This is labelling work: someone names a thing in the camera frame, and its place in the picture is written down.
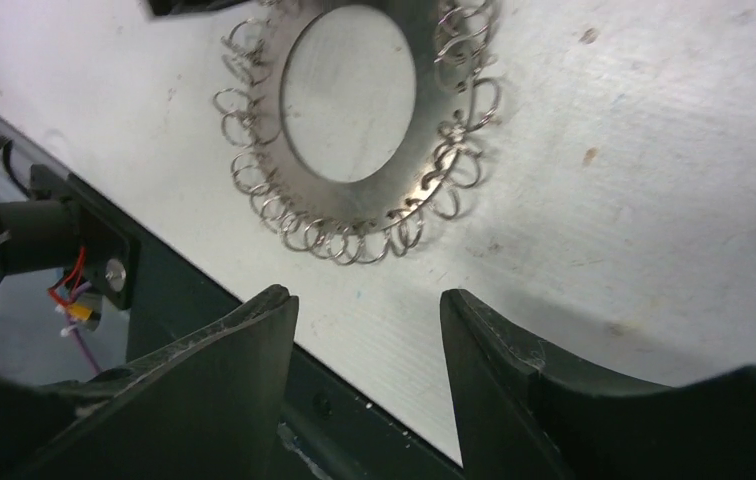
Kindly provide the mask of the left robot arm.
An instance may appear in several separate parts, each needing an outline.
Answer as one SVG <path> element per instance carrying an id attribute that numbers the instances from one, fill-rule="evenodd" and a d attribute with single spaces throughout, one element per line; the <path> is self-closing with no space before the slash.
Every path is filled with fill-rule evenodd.
<path id="1" fill-rule="evenodd" d="M 0 116 L 0 285 L 58 268 L 48 294 L 76 288 L 139 317 L 217 318 L 240 300 Z"/>

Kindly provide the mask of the metal disc with key rings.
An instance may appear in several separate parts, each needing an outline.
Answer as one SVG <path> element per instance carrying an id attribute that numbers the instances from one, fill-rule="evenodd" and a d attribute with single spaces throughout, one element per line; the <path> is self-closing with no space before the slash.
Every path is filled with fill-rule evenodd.
<path id="1" fill-rule="evenodd" d="M 417 248 L 464 216 L 480 132 L 501 105 L 486 75 L 496 1 L 263 1 L 223 34 L 232 82 L 211 102 L 230 176 L 283 247 L 338 265 Z"/>

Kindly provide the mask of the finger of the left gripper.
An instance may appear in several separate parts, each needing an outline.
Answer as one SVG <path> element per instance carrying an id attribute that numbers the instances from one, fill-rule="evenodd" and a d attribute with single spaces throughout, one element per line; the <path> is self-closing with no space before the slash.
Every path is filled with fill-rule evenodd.
<path id="1" fill-rule="evenodd" d="M 226 10 L 244 4 L 246 0 L 146 0 L 155 17 L 194 15 Z"/>

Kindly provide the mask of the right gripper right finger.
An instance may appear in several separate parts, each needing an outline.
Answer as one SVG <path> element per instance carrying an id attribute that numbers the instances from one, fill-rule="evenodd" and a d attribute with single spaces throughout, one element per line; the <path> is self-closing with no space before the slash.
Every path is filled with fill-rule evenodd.
<path id="1" fill-rule="evenodd" d="M 461 289 L 442 294 L 440 323 L 469 479 L 756 479 L 756 365 L 664 386 Z"/>

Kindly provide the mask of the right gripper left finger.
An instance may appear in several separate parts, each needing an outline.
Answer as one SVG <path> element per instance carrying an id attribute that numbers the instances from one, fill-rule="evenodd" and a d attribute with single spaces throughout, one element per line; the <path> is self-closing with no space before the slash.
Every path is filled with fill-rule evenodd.
<path id="1" fill-rule="evenodd" d="M 45 387 L 72 420 L 17 479 L 261 479 L 276 438 L 299 301 L 280 285 L 139 359 Z"/>

